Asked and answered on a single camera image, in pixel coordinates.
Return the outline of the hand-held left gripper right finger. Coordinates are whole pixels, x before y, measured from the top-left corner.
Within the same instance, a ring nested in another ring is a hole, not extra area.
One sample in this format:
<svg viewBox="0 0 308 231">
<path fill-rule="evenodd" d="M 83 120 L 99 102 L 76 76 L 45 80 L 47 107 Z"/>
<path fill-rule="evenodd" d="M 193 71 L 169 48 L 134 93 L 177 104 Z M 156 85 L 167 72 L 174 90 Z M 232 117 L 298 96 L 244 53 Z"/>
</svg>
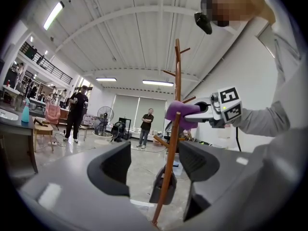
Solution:
<svg viewBox="0 0 308 231">
<path fill-rule="evenodd" d="M 211 206 L 208 200 L 194 185 L 210 179 L 219 170 L 220 162 L 213 154 L 213 146 L 196 142 L 181 141 L 179 143 L 180 162 L 191 184 L 183 221 L 186 222 Z"/>
</svg>

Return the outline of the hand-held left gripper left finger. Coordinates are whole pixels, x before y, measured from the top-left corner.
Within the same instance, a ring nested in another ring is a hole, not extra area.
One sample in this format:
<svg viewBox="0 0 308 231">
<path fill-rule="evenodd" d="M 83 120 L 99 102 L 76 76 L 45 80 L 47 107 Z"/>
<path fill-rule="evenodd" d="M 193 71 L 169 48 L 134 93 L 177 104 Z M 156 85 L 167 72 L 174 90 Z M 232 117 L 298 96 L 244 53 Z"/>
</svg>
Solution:
<svg viewBox="0 0 308 231">
<path fill-rule="evenodd" d="M 111 150 L 92 159 L 87 167 L 90 182 L 111 196 L 130 197 L 127 173 L 131 164 L 131 143 L 113 144 Z"/>
</svg>

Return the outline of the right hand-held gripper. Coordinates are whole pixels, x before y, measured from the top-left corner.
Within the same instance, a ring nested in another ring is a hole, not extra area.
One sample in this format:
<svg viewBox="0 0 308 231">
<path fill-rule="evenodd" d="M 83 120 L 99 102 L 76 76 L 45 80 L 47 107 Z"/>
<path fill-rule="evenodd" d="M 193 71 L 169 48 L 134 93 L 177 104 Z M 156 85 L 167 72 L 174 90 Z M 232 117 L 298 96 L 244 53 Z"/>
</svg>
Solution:
<svg viewBox="0 0 308 231">
<path fill-rule="evenodd" d="M 212 128 L 224 128 L 242 115 L 242 101 L 235 87 L 219 89 L 210 98 L 197 98 L 192 104 L 200 108 L 200 113 L 186 115 L 187 122 L 205 123 Z"/>
</svg>

